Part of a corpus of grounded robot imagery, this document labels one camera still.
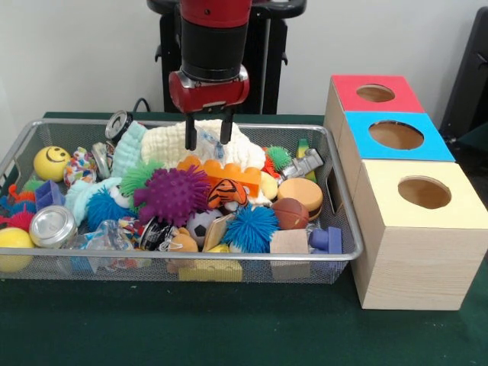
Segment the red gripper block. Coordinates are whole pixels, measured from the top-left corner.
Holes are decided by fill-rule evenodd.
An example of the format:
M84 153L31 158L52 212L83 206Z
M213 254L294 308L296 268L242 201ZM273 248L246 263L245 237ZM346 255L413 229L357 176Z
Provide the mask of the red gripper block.
M249 95L249 74L245 66L240 67L234 79L225 82L202 82L189 78L181 70L169 74L169 94L173 104L185 115L185 148L195 151L197 129L195 113L218 107L222 111L220 143L226 145L232 137L235 108Z

